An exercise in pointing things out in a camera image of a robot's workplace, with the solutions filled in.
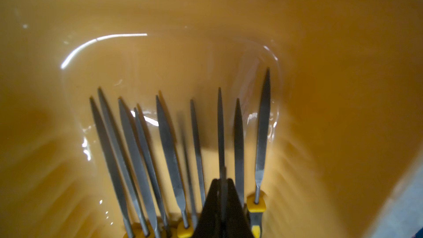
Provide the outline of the yellow plastic storage box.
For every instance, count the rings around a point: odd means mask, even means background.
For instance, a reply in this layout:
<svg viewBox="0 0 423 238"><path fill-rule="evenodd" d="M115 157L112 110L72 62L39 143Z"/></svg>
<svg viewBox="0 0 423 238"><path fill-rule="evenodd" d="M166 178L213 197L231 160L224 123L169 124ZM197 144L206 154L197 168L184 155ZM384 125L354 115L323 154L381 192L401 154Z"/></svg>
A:
<svg viewBox="0 0 423 238"><path fill-rule="evenodd" d="M120 238L122 214L89 98L141 108L167 217L182 220L156 95L191 205L227 176L240 99L245 195L255 191L267 69L271 115L261 191L265 238L410 238L423 226L423 0L1 0L1 237Z"/></svg>

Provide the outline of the file tool nine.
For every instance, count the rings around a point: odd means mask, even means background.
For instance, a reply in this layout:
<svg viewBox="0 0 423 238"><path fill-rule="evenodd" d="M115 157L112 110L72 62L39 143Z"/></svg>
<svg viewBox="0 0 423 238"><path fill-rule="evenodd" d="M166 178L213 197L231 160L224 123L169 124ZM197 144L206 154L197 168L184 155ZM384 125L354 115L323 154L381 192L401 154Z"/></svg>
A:
<svg viewBox="0 0 423 238"><path fill-rule="evenodd" d="M219 172L221 184L221 222L225 222L226 218L226 203L227 191L225 187L225 143L224 143L224 115L223 115L223 102L221 96L221 88L218 89L218 153L219 153Z"/></svg>

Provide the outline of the file tool five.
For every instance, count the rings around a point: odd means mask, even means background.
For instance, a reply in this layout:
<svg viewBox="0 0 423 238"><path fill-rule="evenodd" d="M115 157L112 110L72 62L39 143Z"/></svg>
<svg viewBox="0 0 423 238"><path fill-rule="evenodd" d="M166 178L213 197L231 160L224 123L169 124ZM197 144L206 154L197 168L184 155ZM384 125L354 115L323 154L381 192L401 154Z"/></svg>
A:
<svg viewBox="0 0 423 238"><path fill-rule="evenodd" d="M171 132L171 127L167 121L165 110L158 95L156 95L156 109L160 139L163 146L167 169L169 171L173 192L182 217L182 222L180 222L177 227L177 237L191 238L194 232L193 225L189 221L186 211L185 191L182 183L178 159L175 152L174 138Z"/></svg>

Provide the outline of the file tool one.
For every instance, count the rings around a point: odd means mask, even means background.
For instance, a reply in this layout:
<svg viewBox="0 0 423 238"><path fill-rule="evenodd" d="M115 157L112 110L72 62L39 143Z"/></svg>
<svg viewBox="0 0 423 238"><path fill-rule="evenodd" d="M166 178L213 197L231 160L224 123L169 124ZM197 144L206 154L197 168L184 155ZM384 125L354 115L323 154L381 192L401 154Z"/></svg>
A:
<svg viewBox="0 0 423 238"><path fill-rule="evenodd" d="M267 207L261 194L264 178L265 158L268 142L269 118L271 113L271 77L270 69L265 73L258 112L257 150L255 165L255 192L247 198L247 210L250 217L250 229L256 238L262 236L262 216Z"/></svg>

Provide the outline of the file tool four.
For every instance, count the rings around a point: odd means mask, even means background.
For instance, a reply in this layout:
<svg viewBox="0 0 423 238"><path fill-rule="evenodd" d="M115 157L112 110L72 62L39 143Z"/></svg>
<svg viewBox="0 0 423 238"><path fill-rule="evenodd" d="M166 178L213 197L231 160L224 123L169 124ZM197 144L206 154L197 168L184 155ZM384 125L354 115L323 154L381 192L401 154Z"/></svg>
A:
<svg viewBox="0 0 423 238"><path fill-rule="evenodd" d="M188 184L188 191L189 191L189 200L191 205L191 220L192 220L192 226L193 230L196 229L198 224L198 215L196 210L196 203L195 203L195 194L193 190L193 184L191 179L191 170L189 165L189 158L188 158L188 150L187 150L187 141L186 141L186 130L185 130L185 122L184 122L184 116L182 111L177 112L177 124L178 128L180 130L180 136L181 136L181 144L184 151L184 159L185 159L185 169L186 169L186 175L187 175L187 184Z"/></svg>

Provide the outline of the file tool three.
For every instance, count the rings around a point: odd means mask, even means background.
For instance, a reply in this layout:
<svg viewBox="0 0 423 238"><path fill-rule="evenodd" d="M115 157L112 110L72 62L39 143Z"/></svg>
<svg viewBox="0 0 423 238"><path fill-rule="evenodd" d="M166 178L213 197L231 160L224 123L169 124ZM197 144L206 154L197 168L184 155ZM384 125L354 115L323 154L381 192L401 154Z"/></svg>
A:
<svg viewBox="0 0 423 238"><path fill-rule="evenodd" d="M194 148L195 148L200 198L201 198L201 203L202 203L202 207L203 207L204 204L205 204L205 201L206 201L206 190L205 190L205 184L204 184L202 155L201 155L201 152L200 152L198 123L197 123L195 103L194 103L193 99L190 100L190 111L191 111L192 134L193 134L193 142L194 142Z"/></svg>

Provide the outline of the file tool two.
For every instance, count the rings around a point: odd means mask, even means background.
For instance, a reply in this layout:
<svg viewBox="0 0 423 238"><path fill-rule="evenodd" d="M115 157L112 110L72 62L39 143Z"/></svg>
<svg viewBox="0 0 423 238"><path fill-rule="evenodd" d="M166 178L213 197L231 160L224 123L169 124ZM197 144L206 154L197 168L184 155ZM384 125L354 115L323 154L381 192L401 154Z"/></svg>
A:
<svg viewBox="0 0 423 238"><path fill-rule="evenodd" d="M237 98L234 117L235 187L244 207L244 136L240 99Z"/></svg>

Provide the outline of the file tool six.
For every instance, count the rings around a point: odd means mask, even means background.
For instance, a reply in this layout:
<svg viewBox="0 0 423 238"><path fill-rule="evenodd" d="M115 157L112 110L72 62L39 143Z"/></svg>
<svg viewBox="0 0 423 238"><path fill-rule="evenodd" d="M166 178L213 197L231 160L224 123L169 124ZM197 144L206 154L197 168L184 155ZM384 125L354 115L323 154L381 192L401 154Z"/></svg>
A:
<svg viewBox="0 0 423 238"><path fill-rule="evenodd" d="M135 111L135 125L136 125L136 128L137 128L138 138L139 138L139 141L140 141L140 144L141 144L141 149L142 149L142 152L143 152L145 164L147 166L150 181L152 183L156 203L157 203L159 211L160 211L160 216L163 220L164 236L166 238L171 238L173 236L173 234L172 234L172 231L171 231L169 220L168 220L167 215L166 215L166 209L165 209L163 197L161 195L159 182L158 182L157 175L156 175L156 172L155 172L154 162L153 162L152 155L151 155L151 152L150 152L150 144L149 144L149 140L148 140L147 125L145 124L145 119L144 119L144 116L141 112L141 108L138 105L134 108L134 111Z"/></svg>

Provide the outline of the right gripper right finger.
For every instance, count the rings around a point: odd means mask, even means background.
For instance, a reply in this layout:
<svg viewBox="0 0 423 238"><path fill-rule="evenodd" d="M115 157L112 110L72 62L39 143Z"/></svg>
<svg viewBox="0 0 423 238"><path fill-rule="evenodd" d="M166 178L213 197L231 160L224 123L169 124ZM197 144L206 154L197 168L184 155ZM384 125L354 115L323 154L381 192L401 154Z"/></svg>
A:
<svg viewBox="0 0 423 238"><path fill-rule="evenodd" d="M227 179L228 197L226 203L226 237L253 238L250 226L243 213L243 208L232 179Z"/></svg>

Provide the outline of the file tool eight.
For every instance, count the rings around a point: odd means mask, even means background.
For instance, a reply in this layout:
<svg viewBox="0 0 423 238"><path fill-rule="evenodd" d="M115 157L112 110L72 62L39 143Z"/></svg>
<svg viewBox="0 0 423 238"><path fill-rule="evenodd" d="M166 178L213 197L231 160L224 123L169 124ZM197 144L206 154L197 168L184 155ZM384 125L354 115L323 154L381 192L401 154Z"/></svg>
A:
<svg viewBox="0 0 423 238"><path fill-rule="evenodd" d="M131 172L130 162L126 154L116 120L101 88L98 88L98 97L102 111L102 120L106 127L106 131L108 133L108 137L112 146L113 155L115 157L115 161L122 180L126 200L129 199L134 207L134 210L139 220L138 229L141 231L141 235L143 235L145 238L148 238L152 235L152 232L148 227L147 220L145 219L144 212L142 210L141 200L135 186L135 182Z"/></svg>

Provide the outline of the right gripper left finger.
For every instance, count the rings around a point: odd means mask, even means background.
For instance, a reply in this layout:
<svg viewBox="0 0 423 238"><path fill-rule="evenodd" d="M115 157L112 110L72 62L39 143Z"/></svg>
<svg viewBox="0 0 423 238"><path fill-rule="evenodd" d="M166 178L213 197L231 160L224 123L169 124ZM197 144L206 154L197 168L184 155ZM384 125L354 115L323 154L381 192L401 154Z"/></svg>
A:
<svg viewBox="0 0 423 238"><path fill-rule="evenodd" d="M217 238L220 233L220 180L214 179L200 215L193 238Z"/></svg>

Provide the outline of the file tool seven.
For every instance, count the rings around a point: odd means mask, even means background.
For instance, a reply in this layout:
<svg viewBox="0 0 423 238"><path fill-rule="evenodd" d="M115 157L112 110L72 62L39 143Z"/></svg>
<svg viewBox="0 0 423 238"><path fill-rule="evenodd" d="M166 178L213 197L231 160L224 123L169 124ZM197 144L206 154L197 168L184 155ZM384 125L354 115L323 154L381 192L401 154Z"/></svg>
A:
<svg viewBox="0 0 423 238"><path fill-rule="evenodd" d="M161 231L159 230L153 197L150 191L149 181L145 172L144 162L140 152L140 146L138 143L137 135L135 132L133 115L131 114L130 110L128 109L122 98L119 98L118 102L122 128L130 152L130 159L134 168L135 176L137 178L137 183L141 191L144 207L147 212L150 225L153 229L154 237L160 238Z"/></svg>

